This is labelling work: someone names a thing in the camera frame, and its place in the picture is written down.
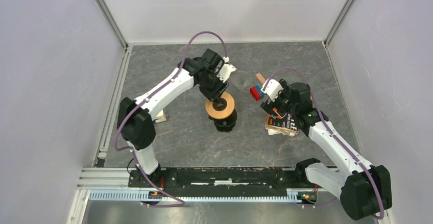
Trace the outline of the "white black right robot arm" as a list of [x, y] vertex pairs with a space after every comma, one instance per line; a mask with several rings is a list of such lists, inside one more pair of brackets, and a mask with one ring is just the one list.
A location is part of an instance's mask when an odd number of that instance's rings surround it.
[[391, 175], [358, 153], [334, 128], [316, 105], [310, 86], [267, 79], [261, 88], [267, 100], [260, 106], [269, 115], [290, 115], [296, 127], [315, 142], [337, 167], [332, 170], [311, 158], [297, 164], [295, 181], [301, 187], [312, 183], [333, 194], [353, 220], [367, 216], [383, 219], [392, 207]]

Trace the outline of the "dark green glass dripper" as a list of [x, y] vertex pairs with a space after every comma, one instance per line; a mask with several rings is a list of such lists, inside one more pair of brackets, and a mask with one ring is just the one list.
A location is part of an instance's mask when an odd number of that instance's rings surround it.
[[237, 112], [233, 110], [233, 112], [224, 119], [213, 119], [213, 123], [216, 129], [219, 132], [231, 132], [236, 125], [237, 121]]

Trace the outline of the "white wooden block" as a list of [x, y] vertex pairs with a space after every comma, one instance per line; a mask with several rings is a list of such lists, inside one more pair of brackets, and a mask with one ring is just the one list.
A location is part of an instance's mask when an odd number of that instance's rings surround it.
[[167, 121], [167, 118], [166, 118], [165, 112], [164, 112], [163, 110], [161, 110], [161, 111], [157, 114], [156, 118], [154, 119], [154, 123], [162, 123], [162, 122], [165, 122], [165, 121]]

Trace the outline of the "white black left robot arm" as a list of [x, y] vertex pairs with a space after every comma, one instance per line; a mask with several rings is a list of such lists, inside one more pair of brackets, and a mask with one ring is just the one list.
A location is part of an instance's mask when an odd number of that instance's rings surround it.
[[228, 57], [207, 49], [200, 57], [184, 58], [167, 78], [147, 93], [121, 100], [115, 139], [122, 137], [127, 142], [127, 148], [132, 150], [142, 171], [140, 179], [148, 187], [160, 182], [159, 163], [152, 146], [156, 137], [156, 115], [195, 86], [210, 102], [217, 102], [235, 71]]

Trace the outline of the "blue lego brick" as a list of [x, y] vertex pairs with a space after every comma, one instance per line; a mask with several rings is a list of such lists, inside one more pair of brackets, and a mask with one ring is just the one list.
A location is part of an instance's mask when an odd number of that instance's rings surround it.
[[258, 99], [262, 99], [264, 97], [264, 93], [262, 92], [261, 87], [259, 85], [256, 85], [256, 86], [254, 86], [254, 88], [255, 88], [255, 91], [257, 93], [256, 97]]

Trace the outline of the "round wooden dripper stand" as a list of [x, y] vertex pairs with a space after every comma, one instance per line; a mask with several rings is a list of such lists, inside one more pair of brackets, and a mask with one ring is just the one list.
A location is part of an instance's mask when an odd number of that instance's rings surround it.
[[235, 101], [231, 94], [223, 92], [217, 102], [207, 101], [205, 110], [213, 119], [225, 119], [229, 117], [235, 108]]

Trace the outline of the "red lego brick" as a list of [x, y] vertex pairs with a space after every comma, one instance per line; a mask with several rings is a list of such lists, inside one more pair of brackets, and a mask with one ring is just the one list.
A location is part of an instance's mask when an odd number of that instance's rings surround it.
[[250, 88], [250, 93], [256, 101], [262, 99], [262, 92], [256, 86]]

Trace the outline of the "clear ribbed glass funnel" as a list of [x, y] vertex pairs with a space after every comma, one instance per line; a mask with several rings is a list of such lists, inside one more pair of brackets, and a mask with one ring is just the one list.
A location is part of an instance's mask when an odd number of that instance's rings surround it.
[[244, 91], [251, 84], [251, 81], [251, 75], [245, 71], [236, 71], [231, 76], [231, 82], [238, 91]]

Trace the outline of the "orange black coffee filter box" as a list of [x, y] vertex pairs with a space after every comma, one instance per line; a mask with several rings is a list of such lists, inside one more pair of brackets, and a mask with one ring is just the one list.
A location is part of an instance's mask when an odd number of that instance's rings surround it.
[[270, 136], [282, 134], [294, 137], [299, 133], [290, 114], [284, 117], [268, 115], [264, 126]]

